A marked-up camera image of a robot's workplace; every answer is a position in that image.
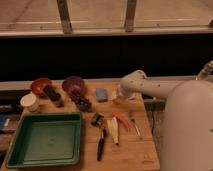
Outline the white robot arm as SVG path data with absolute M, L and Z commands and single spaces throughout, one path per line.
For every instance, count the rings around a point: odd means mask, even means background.
M 154 80 L 144 71 L 124 76 L 116 90 L 127 99 L 138 92 L 164 99 L 161 171 L 213 171 L 213 60 L 192 79 Z

